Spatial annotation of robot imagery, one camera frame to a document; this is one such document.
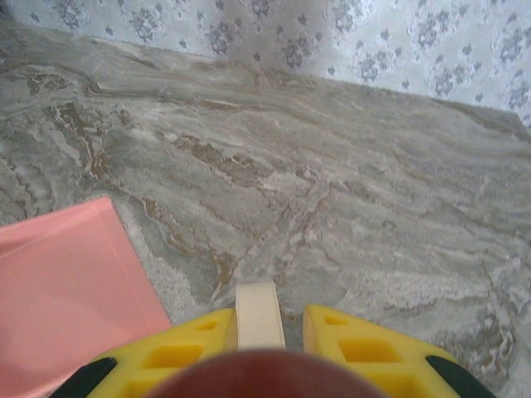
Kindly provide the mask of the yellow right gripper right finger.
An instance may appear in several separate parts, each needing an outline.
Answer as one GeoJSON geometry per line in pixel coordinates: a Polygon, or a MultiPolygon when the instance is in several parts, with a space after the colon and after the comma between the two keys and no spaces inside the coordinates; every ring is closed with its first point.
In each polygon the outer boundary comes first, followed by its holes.
{"type": "Polygon", "coordinates": [[[322,305],[305,307],[304,351],[389,398],[496,398],[444,349],[322,305]]]}

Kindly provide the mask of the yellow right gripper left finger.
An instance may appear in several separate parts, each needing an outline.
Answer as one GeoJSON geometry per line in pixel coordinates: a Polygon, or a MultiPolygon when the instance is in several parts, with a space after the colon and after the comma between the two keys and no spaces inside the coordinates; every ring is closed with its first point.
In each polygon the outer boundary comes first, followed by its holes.
{"type": "Polygon", "coordinates": [[[216,310],[100,354],[49,398],[144,398],[170,376],[236,346],[236,311],[216,310]]]}

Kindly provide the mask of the pink dustpan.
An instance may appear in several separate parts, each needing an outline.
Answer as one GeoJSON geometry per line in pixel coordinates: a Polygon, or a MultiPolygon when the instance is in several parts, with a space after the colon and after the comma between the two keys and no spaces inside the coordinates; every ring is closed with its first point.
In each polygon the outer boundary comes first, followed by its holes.
{"type": "Polygon", "coordinates": [[[169,325],[108,197],[0,227],[0,398],[169,325]]]}

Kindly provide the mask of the cream hand brush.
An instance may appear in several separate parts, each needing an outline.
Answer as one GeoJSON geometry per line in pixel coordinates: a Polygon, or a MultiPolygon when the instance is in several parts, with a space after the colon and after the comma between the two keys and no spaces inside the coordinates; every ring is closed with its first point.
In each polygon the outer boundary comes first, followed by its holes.
{"type": "Polygon", "coordinates": [[[237,349],[285,349],[280,305],[272,281],[236,287],[237,349]]]}

